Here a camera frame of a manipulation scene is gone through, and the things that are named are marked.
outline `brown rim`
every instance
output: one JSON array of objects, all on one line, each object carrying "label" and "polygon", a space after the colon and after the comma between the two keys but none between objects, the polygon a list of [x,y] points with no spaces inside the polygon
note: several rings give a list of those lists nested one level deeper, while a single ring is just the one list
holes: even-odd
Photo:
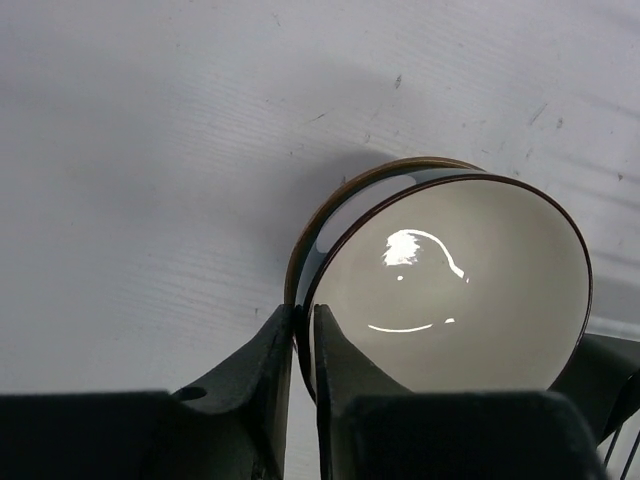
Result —
[{"label": "brown rim", "polygon": [[357,177],[349,180],[341,185],[329,198],[313,213],[311,219],[307,222],[300,237],[293,247],[289,264],[287,265],[287,273],[284,282],[284,303],[295,305],[296,294],[298,289],[298,281],[302,273],[304,260],[311,249],[312,240],[318,235],[326,220],[333,214],[345,201],[353,195],[368,187],[369,185],[381,180],[384,175],[390,172],[409,173],[419,168],[464,168],[470,170],[478,170],[484,172],[483,169],[461,160],[454,160],[445,157],[411,157],[394,160],[378,167],[367,170]]},{"label": "brown rim", "polygon": [[414,185],[414,186],[409,187],[409,188],[407,188],[407,189],[405,189],[405,190],[403,190],[401,192],[398,192],[397,194],[389,197],[387,200],[379,203],[375,207],[371,208],[363,216],[361,216],[351,227],[349,227],[349,229],[342,235],[342,237],[340,237],[340,239],[335,243],[335,245],[327,253],[327,256],[325,257],[324,261],[322,262],[322,265],[320,265],[320,268],[318,269],[318,271],[316,272],[315,276],[313,277],[311,285],[309,286],[309,290],[307,291],[307,294],[305,296],[305,301],[304,301],[302,315],[301,315],[301,318],[302,318],[303,321],[300,322],[300,324],[297,326],[298,328],[295,328],[296,343],[298,344],[298,359],[299,359],[299,362],[300,362],[300,370],[302,370],[302,378],[304,379],[304,383],[305,383],[305,385],[307,387],[307,390],[309,391],[309,395],[311,395],[311,398],[313,399],[314,402],[316,401],[315,389],[314,389],[313,385],[311,385],[311,379],[310,379],[310,372],[311,372],[311,350],[310,350],[310,345],[309,345],[309,323],[310,323],[310,320],[311,320],[311,318],[310,318],[311,308],[310,307],[311,307],[311,302],[313,300],[315,292],[316,292],[316,290],[318,288],[318,285],[320,283],[320,280],[322,279],[322,276],[324,275],[325,271],[327,270],[329,264],[333,261],[333,259],[338,254],[338,252],[343,247],[343,245],[366,222],[371,220],[380,211],[384,210],[385,208],[389,207],[390,205],[393,205],[394,203],[398,202],[399,200],[402,200],[403,198],[406,198],[406,197],[408,197],[410,195],[413,195],[414,193],[420,192],[422,190],[426,190],[428,188],[437,187],[439,185],[445,185],[447,183],[461,182],[461,181],[471,181],[471,180],[488,180],[488,181],[495,181],[495,182],[499,182],[499,183],[506,183],[506,184],[509,184],[509,185],[515,185],[515,186],[518,186],[518,187],[522,187],[525,190],[528,190],[531,193],[534,193],[535,195],[538,195],[542,199],[544,199],[547,202],[549,202],[556,210],[558,210],[562,214],[562,216],[567,220],[567,222],[569,222],[569,225],[571,225],[571,228],[573,229],[573,231],[575,232],[576,236],[578,237],[578,240],[580,241],[580,245],[582,246],[582,251],[583,251],[584,257],[585,257],[585,262],[587,264],[587,273],[588,273],[588,277],[589,277],[589,297],[588,297],[588,301],[587,301],[587,308],[586,308],[586,311],[585,311],[584,320],[582,321],[582,328],[580,329],[580,334],[578,335],[578,338],[576,339],[576,343],[575,343],[575,345],[573,347],[571,355],[569,355],[569,358],[567,359],[566,364],[561,369],[560,373],[556,377],[556,380],[554,380],[553,383],[551,385],[549,385],[549,388],[551,388],[553,386],[553,384],[555,384],[557,379],[560,378],[560,376],[564,373],[564,371],[566,370],[568,365],[571,363],[571,360],[573,359],[573,357],[574,357],[574,355],[576,353],[576,349],[578,347],[578,344],[580,343],[580,341],[582,340],[582,337],[584,336],[584,332],[585,332],[585,329],[587,327],[587,321],[589,320],[589,314],[591,313],[591,303],[592,303],[592,300],[593,300],[593,271],[592,271],[592,268],[591,268],[591,259],[589,257],[589,250],[587,249],[587,244],[584,241],[582,233],[580,233],[580,230],[578,229],[578,226],[576,225],[576,223],[573,220],[573,218],[571,218],[569,213],[558,202],[556,202],[553,198],[551,198],[549,195],[547,195],[543,191],[538,190],[537,188],[535,188],[535,187],[533,187],[531,185],[528,185],[528,184],[526,184],[524,182],[521,182],[520,180],[515,180],[513,178],[507,178],[507,177],[502,177],[500,175],[495,175],[495,174],[492,174],[492,173],[477,173],[477,174],[467,174],[467,175],[456,175],[456,176],[451,176],[451,177],[439,178],[439,179],[427,181],[427,182],[422,183],[422,184]]}]

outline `stacked plate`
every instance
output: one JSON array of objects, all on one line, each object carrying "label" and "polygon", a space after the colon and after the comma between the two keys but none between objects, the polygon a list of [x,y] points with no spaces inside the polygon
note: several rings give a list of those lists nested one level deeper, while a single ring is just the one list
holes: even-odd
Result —
[{"label": "stacked plate", "polygon": [[315,395],[313,306],[416,392],[547,389],[584,331],[585,242],[567,212],[518,180],[444,158],[398,160],[343,185],[313,215],[287,271]]}]

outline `black object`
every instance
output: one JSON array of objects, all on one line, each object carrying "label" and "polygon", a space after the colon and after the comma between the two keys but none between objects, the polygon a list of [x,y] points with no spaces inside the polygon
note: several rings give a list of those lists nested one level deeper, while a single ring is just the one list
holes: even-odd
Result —
[{"label": "black object", "polygon": [[[346,340],[328,307],[316,308],[323,478],[604,478],[562,396],[413,394]],[[0,397],[0,479],[282,478],[299,315],[279,307],[174,395]],[[638,370],[637,344],[586,335],[554,388],[600,441],[640,406]]]}]

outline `white tabletop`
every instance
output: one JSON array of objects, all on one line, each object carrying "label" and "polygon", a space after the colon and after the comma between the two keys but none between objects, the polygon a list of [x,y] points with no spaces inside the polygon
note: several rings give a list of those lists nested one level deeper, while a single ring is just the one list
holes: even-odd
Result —
[{"label": "white tabletop", "polygon": [[[176,389],[281,302],[343,178],[439,155],[575,217],[640,338],[640,4],[0,3],[0,392]],[[294,370],[287,478],[318,478]]]}]

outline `screw hole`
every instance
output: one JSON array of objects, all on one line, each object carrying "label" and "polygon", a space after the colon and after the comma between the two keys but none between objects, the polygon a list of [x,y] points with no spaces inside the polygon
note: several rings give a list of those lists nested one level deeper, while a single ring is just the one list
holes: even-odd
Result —
[{"label": "screw hole", "polygon": [[207,391],[202,387],[184,387],[173,394],[179,402],[188,402],[204,397]]}]

